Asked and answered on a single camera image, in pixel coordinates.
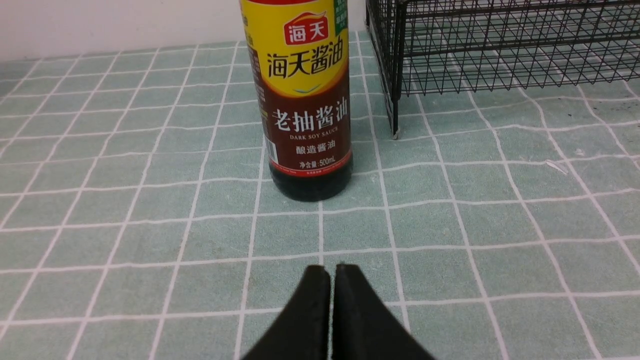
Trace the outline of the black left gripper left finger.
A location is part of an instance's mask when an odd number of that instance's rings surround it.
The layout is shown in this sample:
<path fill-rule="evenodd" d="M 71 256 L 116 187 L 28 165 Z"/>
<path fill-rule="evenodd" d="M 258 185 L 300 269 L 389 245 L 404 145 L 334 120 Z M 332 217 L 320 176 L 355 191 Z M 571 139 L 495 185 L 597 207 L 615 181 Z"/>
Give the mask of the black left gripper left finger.
<path fill-rule="evenodd" d="M 283 310 L 244 360 L 326 360 L 331 278 L 322 265 L 308 265 Z"/>

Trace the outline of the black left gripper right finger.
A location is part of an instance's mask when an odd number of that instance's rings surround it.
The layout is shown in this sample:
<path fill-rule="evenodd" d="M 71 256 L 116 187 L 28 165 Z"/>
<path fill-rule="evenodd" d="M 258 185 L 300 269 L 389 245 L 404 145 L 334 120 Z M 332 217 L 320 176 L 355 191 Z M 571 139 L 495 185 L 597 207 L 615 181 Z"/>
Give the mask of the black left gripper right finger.
<path fill-rule="evenodd" d="M 356 264 L 338 264 L 334 276 L 334 360 L 432 360 L 394 317 Z"/>

